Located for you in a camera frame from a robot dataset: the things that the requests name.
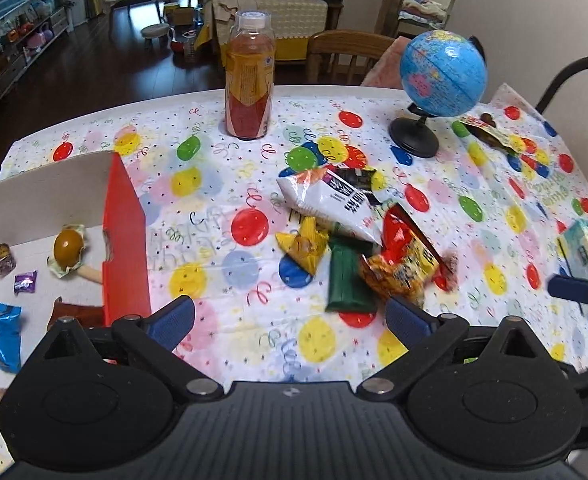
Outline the red orange chips bag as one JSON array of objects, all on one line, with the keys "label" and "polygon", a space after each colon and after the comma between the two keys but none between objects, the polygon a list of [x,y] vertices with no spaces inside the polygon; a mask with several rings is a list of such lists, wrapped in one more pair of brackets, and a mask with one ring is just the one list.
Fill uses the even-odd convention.
[{"label": "red orange chips bag", "polygon": [[398,204],[384,214],[381,250],[362,256],[359,262],[361,278],[380,297],[401,297],[419,308],[423,308],[427,284],[438,273],[453,270]]}]

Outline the green snack bar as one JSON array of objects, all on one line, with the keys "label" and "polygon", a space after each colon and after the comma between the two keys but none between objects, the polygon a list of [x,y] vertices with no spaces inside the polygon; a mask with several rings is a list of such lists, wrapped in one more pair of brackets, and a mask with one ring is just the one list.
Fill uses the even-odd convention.
[{"label": "green snack bar", "polygon": [[360,275],[361,259],[372,255],[372,244],[332,235],[329,247],[331,260],[326,311],[374,313],[377,310],[374,292]]}]

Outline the yellow triangular snack packet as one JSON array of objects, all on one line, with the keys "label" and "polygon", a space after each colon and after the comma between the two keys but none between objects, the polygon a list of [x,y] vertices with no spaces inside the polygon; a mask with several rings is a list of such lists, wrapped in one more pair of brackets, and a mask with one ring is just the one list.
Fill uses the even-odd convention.
[{"label": "yellow triangular snack packet", "polygon": [[296,233],[278,232],[275,239],[289,258],[315,276],[329,244],[329,232],[317,225],[317,218],[303,217]]}]

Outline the white snack packet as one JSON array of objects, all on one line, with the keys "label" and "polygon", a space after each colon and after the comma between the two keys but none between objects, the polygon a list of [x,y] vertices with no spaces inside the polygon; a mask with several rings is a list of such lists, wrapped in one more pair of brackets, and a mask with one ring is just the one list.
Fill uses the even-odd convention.
[{"label": "white snack packet", "polygon": [[316,218],[330,231],[382,245],[382,233],[364,192],[335,171],[315,168],[278,177],[277,185],[289,208]]}]

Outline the dark red snack packet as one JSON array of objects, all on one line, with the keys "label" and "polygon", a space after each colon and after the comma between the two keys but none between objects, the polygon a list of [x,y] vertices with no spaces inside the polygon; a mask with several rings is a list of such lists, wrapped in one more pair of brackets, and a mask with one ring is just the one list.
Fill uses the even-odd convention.
[{"label": "dark red snack packet", "polygon": [[75,318],[84,328],[97,328],[105,326],[103,307],[82,306],[82,304],[68,304],[58,297],[54,300],[51,318],[47,322],[47,328],[51,328],[60,318]]}]

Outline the red and white cardboard box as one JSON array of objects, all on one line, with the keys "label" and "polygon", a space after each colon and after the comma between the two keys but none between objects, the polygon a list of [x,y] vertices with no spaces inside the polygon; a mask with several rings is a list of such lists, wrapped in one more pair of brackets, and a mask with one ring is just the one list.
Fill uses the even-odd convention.
[{"label": "red and white cardboard box", "polygon": [[[103,274],[103,284],[47,267],[64,226],[85,227],[83,262]],[[0,277],[0,303],[21,307],[20,357],[28,359],[44,336],[54,300],[103,307],[105,325],[128,314],[150,315],[145,214],[126,168],[115,152],[71,156],[0,181],[0,244],[16,268]],[[13,291],[14,276],[38,271],[36,292]],[[0,390],[13,374],[0,370]]]}]

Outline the purple candy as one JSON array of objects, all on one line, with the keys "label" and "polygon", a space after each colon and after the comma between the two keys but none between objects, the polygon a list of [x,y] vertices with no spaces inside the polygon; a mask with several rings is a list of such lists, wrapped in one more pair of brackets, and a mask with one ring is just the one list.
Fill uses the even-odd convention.
[{"label": "purple candy", "polygon": [[16,274],[14,276],[13,291],[16,296],[19,294],[34,294],[36,292],[36,278],[38,271]]}]

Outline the blue snack packet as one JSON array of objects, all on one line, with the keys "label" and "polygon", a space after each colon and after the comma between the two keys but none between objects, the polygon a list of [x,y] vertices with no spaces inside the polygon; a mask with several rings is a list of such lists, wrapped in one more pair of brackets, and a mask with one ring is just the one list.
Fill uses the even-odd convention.
[{"label": "blue snack packet", "polygon": [[0,370],[17,374],[21,368],[21,307],[0,303]]}]

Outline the dark yellow snack packet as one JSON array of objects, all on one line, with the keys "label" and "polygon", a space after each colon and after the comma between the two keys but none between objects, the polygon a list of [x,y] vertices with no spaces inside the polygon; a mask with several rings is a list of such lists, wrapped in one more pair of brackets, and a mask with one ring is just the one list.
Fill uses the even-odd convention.
[{"label": "dark yellow snack packet", "polygon": [[507,155],[521,153],[518,144],[512,142],[507,133],[500,131],[487,113],[480,114],[478,117],[465,114],[460,116],[459,120],[469,133],[491,148]]}]

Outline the blue desk globe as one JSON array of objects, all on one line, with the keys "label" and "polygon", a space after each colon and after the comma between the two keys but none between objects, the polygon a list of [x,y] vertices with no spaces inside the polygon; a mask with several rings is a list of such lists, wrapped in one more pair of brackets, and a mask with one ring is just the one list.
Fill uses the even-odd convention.
[{"label": "blue desk globe", "polygon": [[465,38],[446,30],[432,30],[416,36],[405,47],[399,62],[402,89],[414,118],[394,119],[388,133],[391,140],[409,154],[432,158],[439,149],[429,118],[457,117],[480,102],[488,73],[480,40]]}]

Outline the wooden chair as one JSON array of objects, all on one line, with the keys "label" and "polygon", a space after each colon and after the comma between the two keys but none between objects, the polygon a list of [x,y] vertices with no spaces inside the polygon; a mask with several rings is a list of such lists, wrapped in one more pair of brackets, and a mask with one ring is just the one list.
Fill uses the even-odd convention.
[{"label": "wooden chair", "polygon": [[373,32],[343,29],[318,32],[308,40],[307,83],[360,84],[393,42],[393,38]]}]

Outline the red drink bottle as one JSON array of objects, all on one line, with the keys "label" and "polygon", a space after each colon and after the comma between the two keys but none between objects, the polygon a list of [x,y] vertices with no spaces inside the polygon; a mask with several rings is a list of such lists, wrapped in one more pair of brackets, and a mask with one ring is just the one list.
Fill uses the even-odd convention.
[{"label": "red drink bottle", "polygon": [[236,14],[225,62],[225,128],[244,141],[267,134],[274,84],[275,37],[271,15]]}]

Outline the small round stool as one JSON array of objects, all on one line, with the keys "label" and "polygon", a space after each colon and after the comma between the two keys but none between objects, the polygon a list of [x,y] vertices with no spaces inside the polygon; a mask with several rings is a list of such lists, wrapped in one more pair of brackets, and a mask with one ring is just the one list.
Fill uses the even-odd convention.
[{"label": "small round stool", "polygon": [[171,28],[167,23],[152,24],[141,29],[141,36],[144,41],[144,48],[150,49],[153,42],[157,40],[161,47],[164,47],[171,37]]}]

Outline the long tv cabinet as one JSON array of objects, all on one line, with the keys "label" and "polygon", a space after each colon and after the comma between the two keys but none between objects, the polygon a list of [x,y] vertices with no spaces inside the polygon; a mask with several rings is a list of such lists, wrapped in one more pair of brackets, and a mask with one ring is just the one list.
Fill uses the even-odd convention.
[{"label": "long tv cabinet", "polygon": [[66,9],[59,8],[3,52],[0,57],[0,102],[36,60],[66,34],[68,24]]}]

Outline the sofa with cream cover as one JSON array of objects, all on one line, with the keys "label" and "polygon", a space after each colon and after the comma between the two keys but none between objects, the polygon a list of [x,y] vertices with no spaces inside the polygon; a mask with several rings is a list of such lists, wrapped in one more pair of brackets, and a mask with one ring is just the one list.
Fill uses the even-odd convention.
[{"label": "sofa with cream cover", "polygon": [[235,14],[259,11],[271,16],[275,60],[301,62],[306,59],[309,39],[325,29],[327,10],[322,0],[204,0],[203,27],[194,47],[209,46],[224,64]]}]

